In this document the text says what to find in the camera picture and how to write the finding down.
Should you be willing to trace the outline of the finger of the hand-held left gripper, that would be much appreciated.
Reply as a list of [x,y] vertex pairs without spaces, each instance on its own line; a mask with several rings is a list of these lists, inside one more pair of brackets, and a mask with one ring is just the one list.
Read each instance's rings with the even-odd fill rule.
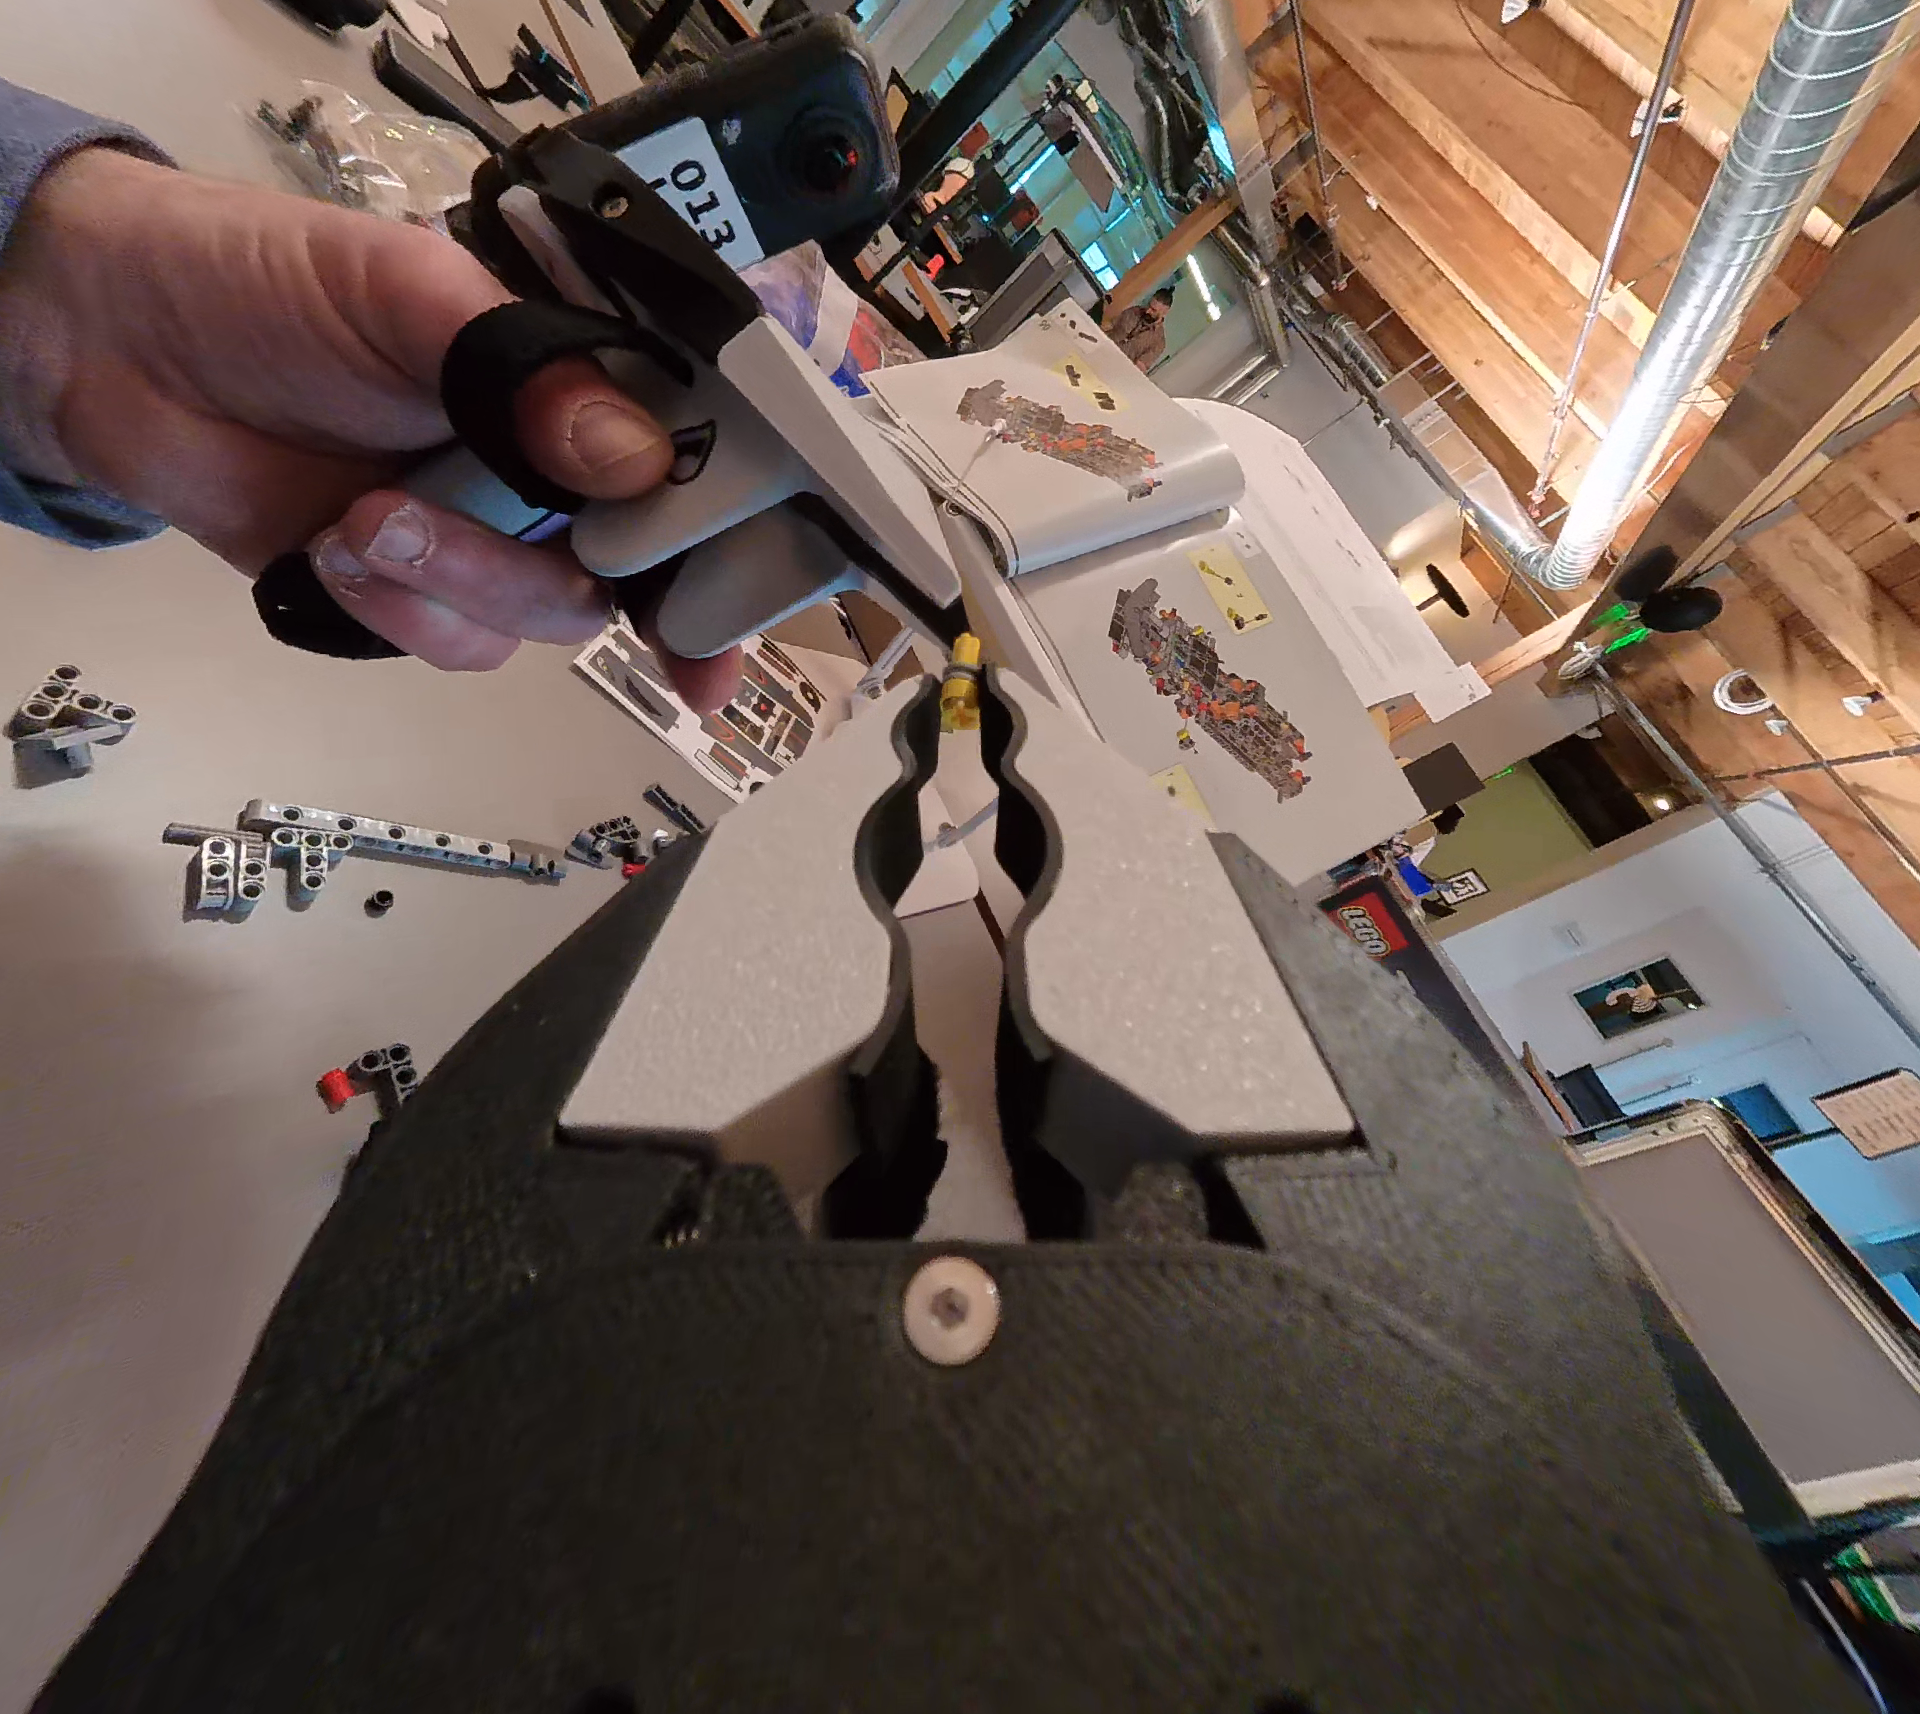
[[931,489],[878,423],[843,394],[772,315],[735,333],[719,372],[810,468],[812,488],[887,569],[896,612],[945,643],[967,632],[962,577]]
[[1002,574],[991,536],[961,508],[940,508],[938,526],[962,582],[962,603],[987,660],[1039,689],[1094,736],[1107,732],[1085,693],[1104,634],[1096,625],[1094,577],[1049,569],[1028,582]]

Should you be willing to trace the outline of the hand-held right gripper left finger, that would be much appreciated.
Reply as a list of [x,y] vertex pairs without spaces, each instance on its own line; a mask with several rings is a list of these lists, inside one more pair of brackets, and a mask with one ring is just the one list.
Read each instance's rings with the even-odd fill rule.
[[699,845],[564,1137],[763,1167],[829,1236],[912,1236],[945,1170],[900,900],[940,685],[900,683]]

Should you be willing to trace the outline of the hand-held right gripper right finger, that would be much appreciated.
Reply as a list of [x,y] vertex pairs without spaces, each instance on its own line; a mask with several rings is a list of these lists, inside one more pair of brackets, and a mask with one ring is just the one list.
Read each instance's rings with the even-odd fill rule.
[[1028,682],[981,687],[1002,951],[997,1108],[1022,1205],[1117,1201],[1142,1167],[1365,1144],[1231,861]]

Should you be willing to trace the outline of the black lego set box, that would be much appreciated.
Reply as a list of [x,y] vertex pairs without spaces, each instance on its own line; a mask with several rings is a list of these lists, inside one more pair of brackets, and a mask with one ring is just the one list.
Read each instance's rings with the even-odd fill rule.
[[1317,905],[1362,954],[1402,982],[1464,1054],[1512,1087],[1548,1131],[1569,1137],[1580,1129],[1552,1079],[1499,1033],[1394,875],[1360,874],[1331,885]]

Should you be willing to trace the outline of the long black lego panel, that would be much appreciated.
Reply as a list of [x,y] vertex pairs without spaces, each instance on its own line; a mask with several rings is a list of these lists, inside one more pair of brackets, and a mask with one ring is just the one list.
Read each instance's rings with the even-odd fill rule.
[[404,32],[382,30],[371,66],[379,84],[423,117],[450,121],[499,156],[517,143],[518,128]]

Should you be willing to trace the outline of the lego sticker sheet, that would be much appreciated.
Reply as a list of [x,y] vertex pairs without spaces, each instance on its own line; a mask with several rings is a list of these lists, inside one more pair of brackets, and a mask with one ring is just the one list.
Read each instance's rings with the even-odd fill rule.
[[791,651],[751,635],[728,701],[699,712],[672,685],[654,645],[612,622],[575,655],[575,671],[663,741],[712,789],[744,800],[824,737],[827,695]]

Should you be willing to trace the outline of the clear bag of lego parts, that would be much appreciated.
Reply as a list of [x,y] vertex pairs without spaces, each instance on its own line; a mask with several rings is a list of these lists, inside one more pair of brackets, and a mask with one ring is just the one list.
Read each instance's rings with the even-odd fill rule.
[[387,111],[354,94],[302,81],[287,106],[261,100],[253,119],[283,175],[304,195],[448,233],[492,151],[467,128],[417,111]]

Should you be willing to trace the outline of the lego instruction booklet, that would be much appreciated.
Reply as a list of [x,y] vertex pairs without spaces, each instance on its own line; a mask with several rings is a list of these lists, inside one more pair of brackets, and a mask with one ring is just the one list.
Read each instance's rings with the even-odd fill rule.
[[883,430],[1005,575],[1094,580],[1094,734],[1303,885],[1412,826],[1404,766],[1237,514],[1234,454],[1062,303],[865,378]]

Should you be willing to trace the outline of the red and grey lego piece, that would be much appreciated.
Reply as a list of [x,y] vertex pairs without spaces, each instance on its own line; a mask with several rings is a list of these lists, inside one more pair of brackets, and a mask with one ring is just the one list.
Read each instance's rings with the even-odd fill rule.
[[379,1046],[352,1058],[344,1065],[327,1069],[316,1079],[316,1093],[328,1113],[342,1112],[350,1101],[372,1097],[379,1115],[390,1120],[421,1087],[421,1065],[407,1041]]

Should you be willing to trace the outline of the grey lego connector piece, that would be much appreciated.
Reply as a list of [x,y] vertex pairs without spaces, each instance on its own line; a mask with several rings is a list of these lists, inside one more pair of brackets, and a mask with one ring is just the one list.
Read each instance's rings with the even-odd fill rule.
[[12,707],[7,741],[23,787],[47,787],[93,774],[99,752],[127,741],[139,709],[94,689],[85,670],[55,665]]

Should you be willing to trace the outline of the person's left hand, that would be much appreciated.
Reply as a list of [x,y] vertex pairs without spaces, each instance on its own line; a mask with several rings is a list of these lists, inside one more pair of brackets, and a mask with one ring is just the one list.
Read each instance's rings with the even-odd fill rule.
[[5,245],[5,472],[26,509],[110,501],[254,577],[302,552],[325,606],[444,671],[582,645],[608,591],[423,501],[456,333],[509,299],[452,240],[88,143]]

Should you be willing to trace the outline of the grey metal-edged case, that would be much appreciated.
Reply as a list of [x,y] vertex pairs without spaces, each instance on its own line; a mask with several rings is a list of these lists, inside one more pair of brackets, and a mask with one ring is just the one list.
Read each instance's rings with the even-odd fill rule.
[[1681,1101],[1563,1149],[1806,1511],[1916,1509],[1916,1319],[1740,1118]]

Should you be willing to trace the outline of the paper notice board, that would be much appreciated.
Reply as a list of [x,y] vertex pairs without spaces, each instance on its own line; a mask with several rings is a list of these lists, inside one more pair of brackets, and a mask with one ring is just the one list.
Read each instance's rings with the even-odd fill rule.
[[1813,1097],[1829,1126],[1867,1162],[1916,1152],[1920,1144],[1920,1078],[1890,1068]]

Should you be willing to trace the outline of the framed wall picture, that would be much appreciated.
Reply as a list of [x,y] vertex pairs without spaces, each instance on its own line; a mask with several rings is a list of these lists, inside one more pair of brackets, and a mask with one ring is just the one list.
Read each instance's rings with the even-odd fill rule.
[[1644,1030],[1704,1012],[1711,1001],[1682,965],[1657,956],[1572,989],[1588,1028],[1602,1041],[1638,1035]]

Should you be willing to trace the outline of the silver ventilation duct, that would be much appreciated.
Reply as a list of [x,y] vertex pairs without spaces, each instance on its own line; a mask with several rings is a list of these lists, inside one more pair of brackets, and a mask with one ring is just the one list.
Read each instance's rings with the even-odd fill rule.
[[1515,552],[1534,583],[1591,577],[1914,36],[1916,0],[1789,1],[1618,411],[1552,542]]
[[1232,0],[1211,0],[1199,14],[1188,14],[1183,0],[1166,3],[1181,48],[1200,81],[1212,153],[1231,175],[1239,199],[1239,218],[1222,221],[1214,237],[1240,272],[1263,348],[1279,365],[1287,365],[1289,339],[1274,282],[1274,263],[1282,252],[1279,184]]

